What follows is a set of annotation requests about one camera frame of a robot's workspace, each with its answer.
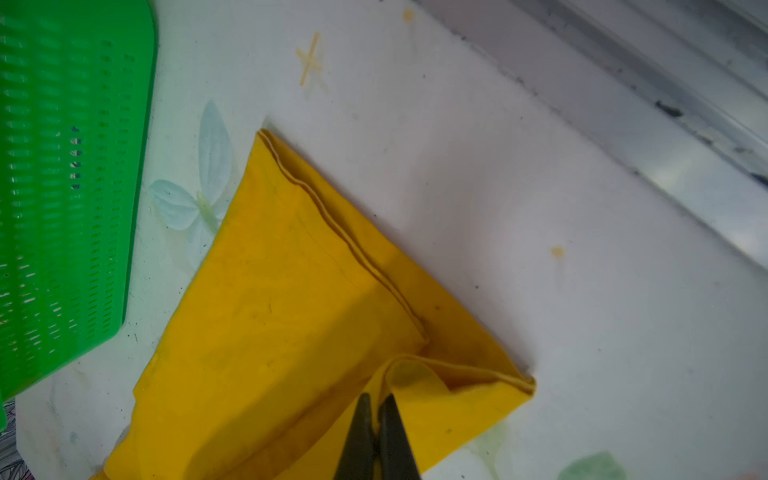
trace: folded cloth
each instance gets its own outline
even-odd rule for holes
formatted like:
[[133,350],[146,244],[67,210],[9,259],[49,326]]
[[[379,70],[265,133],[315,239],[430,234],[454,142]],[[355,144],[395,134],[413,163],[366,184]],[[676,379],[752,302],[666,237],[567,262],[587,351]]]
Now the folded cloth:
[[424,472],[534,389],[437,282],[260,131],[134,389],[130,431],[94,478],[332,478],[363,391],[394,393]]

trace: light blue leaf print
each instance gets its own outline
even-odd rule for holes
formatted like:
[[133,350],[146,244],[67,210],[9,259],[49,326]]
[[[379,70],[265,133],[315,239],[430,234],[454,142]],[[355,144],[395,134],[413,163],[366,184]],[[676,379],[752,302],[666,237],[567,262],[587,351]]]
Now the light blue leaf print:
[[149,186],[149,190],[169,228],[185,230],[200,213],[195,199],[173,182],[157,180]]
[[216,217],[216,222],[219,224],[219,227],[221,227],[221,222],[224,220],[224,217],[227,215],[227,209],[230,207],[230,202],[228,201],[220,201],[217,202],[214,205],[214,217]]
[[218,108],[208,101],[200,119],[197,135],[197,156],[200,161],[200,185],[208,203],[215,204],[232,172],[234,149]]
[[202,217],[196,218],[187,235],[187,255],[192,265],[198,267],[202,264],[213,242],[214,233],[205,224],[205,220]]

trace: white surface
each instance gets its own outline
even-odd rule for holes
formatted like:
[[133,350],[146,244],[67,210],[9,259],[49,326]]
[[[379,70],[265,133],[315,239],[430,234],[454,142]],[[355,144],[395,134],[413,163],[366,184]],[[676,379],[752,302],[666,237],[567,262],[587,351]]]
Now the white surface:
[[[18,397],[38,480],[86,478],[130,422],[192,274],[146,188],[200,189],[210,99],[236,175],[266,118],[530,367],[539,390],[505,421],[500,478],[556,478],[606,449],[629,478],[719,480],[768,460],[768,275],[429,16],[405,23],[409,6],[157,0],[127,321]],[[294,51],[315,31],[323,84],[303,90]],[[466,449],[427,476],[454,474],[491,478]]]

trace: yellow fabric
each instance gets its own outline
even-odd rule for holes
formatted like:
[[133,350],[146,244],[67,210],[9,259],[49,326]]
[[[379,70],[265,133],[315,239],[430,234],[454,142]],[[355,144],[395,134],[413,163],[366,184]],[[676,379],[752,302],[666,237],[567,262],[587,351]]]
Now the yellow fabric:
[[363,390],[395,394],[425,471],[534,388],[437,282],[261,131],[134,389],[130,431],[94,478],[332,478]]

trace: fabric fold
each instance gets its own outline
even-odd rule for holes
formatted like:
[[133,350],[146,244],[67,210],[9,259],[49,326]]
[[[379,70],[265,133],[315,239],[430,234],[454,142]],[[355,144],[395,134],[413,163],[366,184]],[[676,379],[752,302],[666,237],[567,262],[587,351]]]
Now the fabric fold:
[[395,394],[419,469],[533,394],[504,350],[260,131],[95,478],[332,478],[356,399]]

